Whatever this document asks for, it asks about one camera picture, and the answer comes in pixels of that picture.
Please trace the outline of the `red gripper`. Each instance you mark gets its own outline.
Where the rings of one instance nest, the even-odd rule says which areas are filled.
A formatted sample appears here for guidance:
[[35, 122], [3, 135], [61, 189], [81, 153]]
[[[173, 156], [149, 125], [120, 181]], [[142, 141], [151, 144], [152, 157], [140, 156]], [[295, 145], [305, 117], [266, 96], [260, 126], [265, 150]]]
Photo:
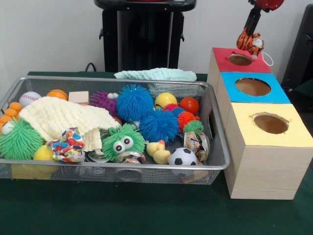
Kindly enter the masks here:
[[244, 26], [247, 35], [253, 35], [261, 16], [261, 10], [265, 12], [274, 11], [278, 9], [283, 3], [284, 0], [256, 0], [255, 4], [257, 7], [251, 9], [246, 24]]

